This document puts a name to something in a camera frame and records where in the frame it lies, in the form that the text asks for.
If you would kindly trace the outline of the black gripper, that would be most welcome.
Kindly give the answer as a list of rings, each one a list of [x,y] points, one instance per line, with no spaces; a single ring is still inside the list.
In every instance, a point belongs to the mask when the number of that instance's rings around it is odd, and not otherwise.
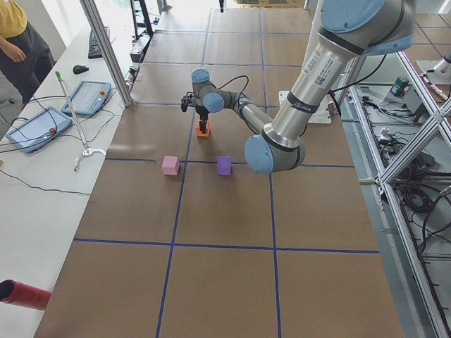
[[[209,111],[204,106],[197,106],[196,112],[199,115],[198,133],[209,133],[209,121],[208,121]]]

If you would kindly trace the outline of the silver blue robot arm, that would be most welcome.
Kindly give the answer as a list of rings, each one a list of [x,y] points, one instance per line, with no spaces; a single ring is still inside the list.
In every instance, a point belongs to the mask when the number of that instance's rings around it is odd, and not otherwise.
[[[317,14],[319,40],[274,118],[243,93],[218,89],[204,68],[192,71],[192,91],[181,99],[202,129],[210,113],[235,111],[254,132],[245,160],[256,173],[292,170],[304,160],[301,133],[351,59],[403,51],[414,39],[415,1],[324,1]]]

